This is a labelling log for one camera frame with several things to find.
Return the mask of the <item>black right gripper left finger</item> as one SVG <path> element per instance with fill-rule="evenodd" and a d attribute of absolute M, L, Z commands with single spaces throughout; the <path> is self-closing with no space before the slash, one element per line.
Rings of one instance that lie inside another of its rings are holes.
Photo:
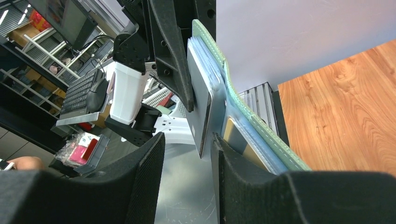
<path fill-rule="evenodd" d="M 42 170 L 2 171 L 3 224 L 152 224 L 163 169 L 165 135 L 86 177 Z"/>

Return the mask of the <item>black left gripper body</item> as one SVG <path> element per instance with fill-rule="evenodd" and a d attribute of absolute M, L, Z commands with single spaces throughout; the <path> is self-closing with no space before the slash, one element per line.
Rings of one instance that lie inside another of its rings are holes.
<path fill-rule="evenodd" d="M 116 36 L 113 60 L 145 74 L 146 62 L 153 62 L 150 18 L 147 0 L 119 0 L 122 12 L 129 19 Z"/>

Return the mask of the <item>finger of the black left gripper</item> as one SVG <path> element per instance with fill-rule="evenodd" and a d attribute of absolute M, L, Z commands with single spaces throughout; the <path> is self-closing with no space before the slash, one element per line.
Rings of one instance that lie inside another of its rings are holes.
<path fill-rule="evenodd" d="M 174 0 L 174 8 L 184 42 L 191 37 L 194 19 L 200 20 L 216 38 L 216 0 Z"/>
<path fill-rule="evenodd" d="M 192 112 L 191 77 L 174 1 L 150 0 L 148 8 L 158 80 L 180 98 L 188 112 Z"/>

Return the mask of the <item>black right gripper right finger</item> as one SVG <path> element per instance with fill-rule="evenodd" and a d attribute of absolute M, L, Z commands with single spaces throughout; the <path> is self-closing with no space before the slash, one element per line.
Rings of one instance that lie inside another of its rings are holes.
<path fill-rule="evenodd" d="M 393 224 L 396 179 L 383 172 L 272 174 L 212 135 L 220 224 Z"/>

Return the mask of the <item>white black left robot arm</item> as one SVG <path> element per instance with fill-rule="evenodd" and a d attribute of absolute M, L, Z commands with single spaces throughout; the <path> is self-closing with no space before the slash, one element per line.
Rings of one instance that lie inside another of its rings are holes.
<path fill-rule="evenodd" d="M 152 138 L 160 112 L 142 103 L 149 73 L 175 93 L 189 112 L 194 93 L 187 41 L 194 20 L 216 34 L 214 0 L 120 0 L 129 24 L 114 41 L 113 102 L 106 126 L 136 146 Z"/>

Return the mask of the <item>mint green leather card holder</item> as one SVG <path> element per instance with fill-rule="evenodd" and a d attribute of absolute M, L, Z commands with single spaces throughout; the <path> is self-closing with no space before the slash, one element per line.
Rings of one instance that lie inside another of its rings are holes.
<path fill-rule="evenodd" d="M 290 171 L 311 171 L 311 168 L 302 159 L 300 159 L 254 111 L 247 106 L 235 91 L 230 78 L 230 70 L 226 57 L 223 55 L 207 28 L 198 19 L 192 20 L 192 36 L 199 36 L 203 40 L 210 53 L 213 55 L 215 62 L 220 67 L 227 96 L 231 101 L 232 107 L 234 107 L 236 111 L 244 116 L 245 120 L 250 123 L 251 128 L 248 131 L 248 134 L 258 140 L 256 145 L 261 147 L 261 149 L 256 151 L 261 154 L 265 151 L 273 152 L 282 164 Z"/>

